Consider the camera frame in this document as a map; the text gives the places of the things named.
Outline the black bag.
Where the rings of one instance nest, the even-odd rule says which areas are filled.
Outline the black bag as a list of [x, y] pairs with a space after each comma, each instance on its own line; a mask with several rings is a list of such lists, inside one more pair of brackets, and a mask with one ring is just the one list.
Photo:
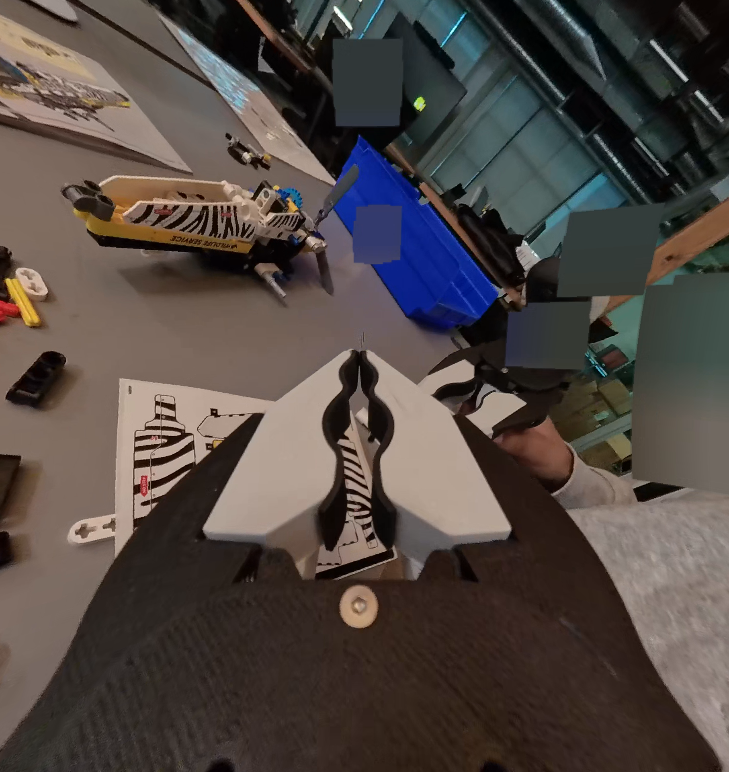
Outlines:
[[522, 245], [524, 237], [510, 232], [494, 207], [487, 207], [478, 214], [469, 205], [458, 202], [455, 213], [493, 282], [502, 289], [520, 288], [525, 282], [525, 269], [516, 255], [516, 249]]

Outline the yellow lego axle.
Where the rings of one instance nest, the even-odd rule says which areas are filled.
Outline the yellow lego axle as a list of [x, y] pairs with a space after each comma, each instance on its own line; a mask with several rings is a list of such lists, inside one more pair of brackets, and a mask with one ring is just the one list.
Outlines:
[[42, 327], [42, 320], [20, 280], [17, 278], [5, 278], [4, 284], [10, 299], [19, 310], [22, 322], [31, 328]]

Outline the blue plastic bin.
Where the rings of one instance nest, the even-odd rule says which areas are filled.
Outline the blue plastic bin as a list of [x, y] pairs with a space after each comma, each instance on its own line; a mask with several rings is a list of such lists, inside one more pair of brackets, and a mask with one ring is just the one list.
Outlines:
[[358, 179], [334, 207], [351, 235], [359, 208], [401, 208], [400, 256], [373, 267], [402, 312], [439, 330], [474, 324], [497, 299], [498, 288], [445, 221], [420, 202], [418, 190], [362, 137], [343, 172], [353, 166]]

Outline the lego instruction booklet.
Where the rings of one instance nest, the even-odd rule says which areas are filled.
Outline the lego instruction booklet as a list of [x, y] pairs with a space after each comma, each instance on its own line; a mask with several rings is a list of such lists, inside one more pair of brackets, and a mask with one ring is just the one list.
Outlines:
[[102, 65], [2, 14], [0, 123], [192, 173]]

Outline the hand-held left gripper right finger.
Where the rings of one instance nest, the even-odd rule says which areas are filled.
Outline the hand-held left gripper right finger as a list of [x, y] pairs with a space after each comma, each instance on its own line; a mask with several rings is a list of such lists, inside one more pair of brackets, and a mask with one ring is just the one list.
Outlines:
[[363, 353], [363, 392], [374, 443], [371, 514], [394, 546], [405, 577], [428, 556], [465, 544], [505, 540], [511, 526], [456, 424], [456, 415], [389, 363]]

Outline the zebra sticker sheet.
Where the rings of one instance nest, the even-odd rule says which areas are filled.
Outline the zebra sticker sheet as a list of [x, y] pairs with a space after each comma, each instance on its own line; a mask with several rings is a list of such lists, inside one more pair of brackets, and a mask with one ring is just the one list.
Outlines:
[[[195, 466], [267, 400], [181, 385], [120, 380], [115, 555], [146, 517]], [[348, 513], [335, 548], [321, 547], [315, 578], [377, 577], [397, 554], [376, 536], [371, 520], [371, 472], [357, 421], [339, 441]]]

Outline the zebra striped lego helicopter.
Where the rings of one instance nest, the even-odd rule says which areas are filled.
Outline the zebra striped lego helicopter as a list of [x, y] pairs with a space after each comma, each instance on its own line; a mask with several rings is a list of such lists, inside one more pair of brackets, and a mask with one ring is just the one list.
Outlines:
[[103, 247], [197, 253], [258, 275], [284, 303], [278, 275], [293, 274], [293, 260], [311, 254], [321, 285], [334, 294], [328, 245], [319, 232], [359, 177], [353, 165], [310, 216], [289, 189], [261, 181], [253, 190], [228, 181], [114, 175], [65, 185], [61, 195]]

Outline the small lego assembly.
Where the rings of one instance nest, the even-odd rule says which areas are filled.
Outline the small lego assembly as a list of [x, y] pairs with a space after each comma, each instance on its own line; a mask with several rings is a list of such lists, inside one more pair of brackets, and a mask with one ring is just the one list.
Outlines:
[[239, 164], [251, 166], [254, 169], [271, 169], [271, 156], [269, 154], [253, 148], [231, 133], [225, 133], [225, 139], [227, 140], [226, 151], [228, 155]]

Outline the stack of cardboard boxes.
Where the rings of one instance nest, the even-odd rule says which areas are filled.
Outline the stack of cardboard boxes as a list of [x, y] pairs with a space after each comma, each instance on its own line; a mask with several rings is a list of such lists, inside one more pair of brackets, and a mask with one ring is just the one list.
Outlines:
[[591, 343], [585, 362], [550, 416], [561, 438], [589, 466], [623, 476], [631, 468], [634, 363], [610, 341]]

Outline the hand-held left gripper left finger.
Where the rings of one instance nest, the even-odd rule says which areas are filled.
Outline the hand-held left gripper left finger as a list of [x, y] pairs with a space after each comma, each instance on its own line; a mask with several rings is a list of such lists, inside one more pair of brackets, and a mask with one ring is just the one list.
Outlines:
[[319, 507], [338, 496], [333, 522], [346, 517], [338, 438], [349, 426], [359, 359], [340, 353], [267, 409], [205, 521], [207, 539], [285, 550], [302, 579], [314, 578]]

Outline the white thin lego liftarm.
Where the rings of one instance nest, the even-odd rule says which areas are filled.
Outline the white thin lego liftarm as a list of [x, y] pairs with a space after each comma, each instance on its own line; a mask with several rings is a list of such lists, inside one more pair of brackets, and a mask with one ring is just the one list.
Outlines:
[[115, 514], [81, 519], [73, 524], [67, 535], [67, 542], [72, 546], [92, 544], [104, 540], [113, 540], [117, 519]]

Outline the person's right hand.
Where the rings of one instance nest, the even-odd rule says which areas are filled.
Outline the person's right hand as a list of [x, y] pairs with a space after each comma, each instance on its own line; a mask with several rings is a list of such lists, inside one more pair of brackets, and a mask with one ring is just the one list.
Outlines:
[[551, 493], [562, 489], [571, 479], [574, 451], [549, 418], [529, 429], [505, 431], [494, 442]]

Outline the black computer monitor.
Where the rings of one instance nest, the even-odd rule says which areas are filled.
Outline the black computer monitor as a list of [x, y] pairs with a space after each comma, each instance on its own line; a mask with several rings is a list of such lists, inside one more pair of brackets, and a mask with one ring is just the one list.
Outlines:
[[398, 13], [386, 33], [401, 39], [404, 92], [417, 113], [405, 130], [414, 145], [425, 144], [466, 95], [453, 72], [454, 60], [429, 31]]

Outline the large printed cardboard sheet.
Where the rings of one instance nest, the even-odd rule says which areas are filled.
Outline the large printed cardboard sheet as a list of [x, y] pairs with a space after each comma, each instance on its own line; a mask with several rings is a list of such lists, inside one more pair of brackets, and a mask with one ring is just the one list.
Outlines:
[[330, 185], [335, 182], [252, 80], [166, 16], [160, 12], [157, 15], [215, 91], [228, 103], [260, 149], [315, 179]]

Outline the person's grey hoodie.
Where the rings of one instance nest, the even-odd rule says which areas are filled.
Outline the person's grey hoodie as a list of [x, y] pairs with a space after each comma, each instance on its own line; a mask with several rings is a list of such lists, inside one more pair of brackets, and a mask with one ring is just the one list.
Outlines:
[[660, 676], [729, 770], [729, 497], [570, 512]]

